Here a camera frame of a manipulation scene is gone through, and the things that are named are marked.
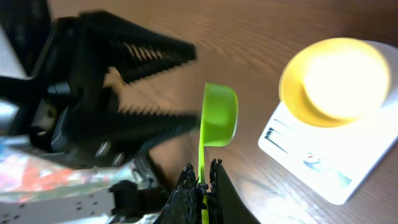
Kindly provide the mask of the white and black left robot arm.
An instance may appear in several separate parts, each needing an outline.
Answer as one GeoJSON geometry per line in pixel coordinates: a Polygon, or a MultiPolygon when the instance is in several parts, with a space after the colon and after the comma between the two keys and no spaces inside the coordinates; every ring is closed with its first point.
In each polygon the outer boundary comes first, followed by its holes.
{"type": "Polygon", "coordinates": [[[195,129],[199,117],[155,108],[118,110],[104,85],[111,69],[136,82],[196,58],[193,44],[157,34],[107,11],[52,20],[46,1],[1,2],[1,146],[9,152],[76,170],[138,166],[140,180],[122,180],[85,194],[1,204],[2,223],[110,223],[160,211],[169,193],[148,150],[195,129]]]}

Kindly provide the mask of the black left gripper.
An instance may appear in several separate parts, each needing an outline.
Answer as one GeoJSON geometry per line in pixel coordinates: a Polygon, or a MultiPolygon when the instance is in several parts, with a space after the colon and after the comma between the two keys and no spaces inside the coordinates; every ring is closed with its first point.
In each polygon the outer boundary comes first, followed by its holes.
{"type": "Polygon", "coordinates": [[[63,17],[1,27],[28,78],[1,78],[1,98],[19,107],[12,135],[26,134],[44,157],[76,169],[117,167],[124,156],[196,129],[193,113],[110,111],[114,93],[103,88],[110,42],[124,36],[114,15],[63,17]]]}

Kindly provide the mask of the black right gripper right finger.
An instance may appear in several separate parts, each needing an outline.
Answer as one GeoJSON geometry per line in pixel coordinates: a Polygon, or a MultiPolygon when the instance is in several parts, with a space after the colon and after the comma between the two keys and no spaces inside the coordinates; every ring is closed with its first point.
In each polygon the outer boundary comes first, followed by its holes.
{"type": "Polygon", "coordinates": [[[209,224],[260,224],[242,201],[221,159],[210,167],[211,192],[207,194],[209,224]]]}

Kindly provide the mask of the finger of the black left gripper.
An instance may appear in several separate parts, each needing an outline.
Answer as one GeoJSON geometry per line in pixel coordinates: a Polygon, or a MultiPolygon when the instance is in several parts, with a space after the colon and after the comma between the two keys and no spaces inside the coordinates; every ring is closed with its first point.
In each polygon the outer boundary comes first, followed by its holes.
{"type": "Polygon", "coordinates": [[[153,32],[108,11],[80,14],[99,62],[114,67],[126,83],[197,59],[193,44],[153,32]]]}

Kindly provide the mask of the green plastic measuring scoop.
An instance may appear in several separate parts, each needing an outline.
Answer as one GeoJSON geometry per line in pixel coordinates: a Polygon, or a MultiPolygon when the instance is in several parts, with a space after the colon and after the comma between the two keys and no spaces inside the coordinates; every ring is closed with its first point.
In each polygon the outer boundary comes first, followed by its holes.
{"type": "Polygon", "coordinates": [[[205,183],[205,148],[223,147],[234,138],[238,122],[238,97],[225,85],[206,83],[200,122],[198,178],[205,183]]]}

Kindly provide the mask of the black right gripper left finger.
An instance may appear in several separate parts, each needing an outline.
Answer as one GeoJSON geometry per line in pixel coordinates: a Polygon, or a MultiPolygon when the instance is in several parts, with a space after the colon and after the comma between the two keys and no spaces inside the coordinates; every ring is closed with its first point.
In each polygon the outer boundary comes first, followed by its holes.
{"type": "Polygon", "coordinates": [[[194,167],[187,164],[154,224],[201,224],[203,198],[194,167]]]}

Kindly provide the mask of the white digital kitchen scale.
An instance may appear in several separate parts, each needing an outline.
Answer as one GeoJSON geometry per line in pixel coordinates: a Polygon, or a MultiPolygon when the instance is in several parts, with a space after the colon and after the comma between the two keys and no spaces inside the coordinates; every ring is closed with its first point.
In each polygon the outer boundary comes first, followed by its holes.
{"type": "Polygon", "coordinates": [[[338,127],[305,124],[280,101],[258,145],[324,199],[341,205],[396,141],[397,75],[381,109],[338,127]]]}

